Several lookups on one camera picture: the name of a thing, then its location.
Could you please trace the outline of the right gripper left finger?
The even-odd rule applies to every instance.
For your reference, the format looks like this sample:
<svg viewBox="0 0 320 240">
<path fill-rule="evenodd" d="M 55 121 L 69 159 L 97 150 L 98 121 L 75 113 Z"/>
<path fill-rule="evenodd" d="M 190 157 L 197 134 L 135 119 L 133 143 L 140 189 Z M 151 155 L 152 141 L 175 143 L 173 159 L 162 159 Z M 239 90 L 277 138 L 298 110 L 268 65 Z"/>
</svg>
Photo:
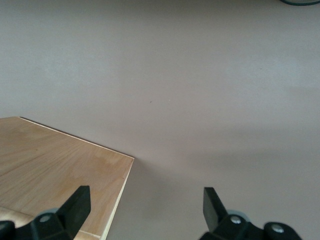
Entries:
<svg viewBox="0 0 320 240">
<path fill-rule="evenodd" d="M 11 220 L 0 222 L 2 240 L 73 240 L 91 212 L 91 192 L 81 185 L 57 209 L 38 215 L 28 224 L 16 227 Z"/>
</svg>

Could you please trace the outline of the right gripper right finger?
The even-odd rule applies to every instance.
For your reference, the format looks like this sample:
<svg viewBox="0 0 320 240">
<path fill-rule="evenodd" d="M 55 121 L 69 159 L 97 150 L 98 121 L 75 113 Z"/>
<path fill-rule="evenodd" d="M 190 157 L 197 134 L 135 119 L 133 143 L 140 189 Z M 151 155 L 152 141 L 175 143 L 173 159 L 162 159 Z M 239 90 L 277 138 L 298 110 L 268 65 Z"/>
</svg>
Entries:
<svg viewBox="0 0 320 240">
<path fill-rule="evenodd" d="M 228 212 L 213 187 L 203 190 L 203 215 L 208 232 L 201 240 L 300 240 L 289 225 L 267 222 L 263 228 L 251 223 L 238 211 Z"/>
</svg>

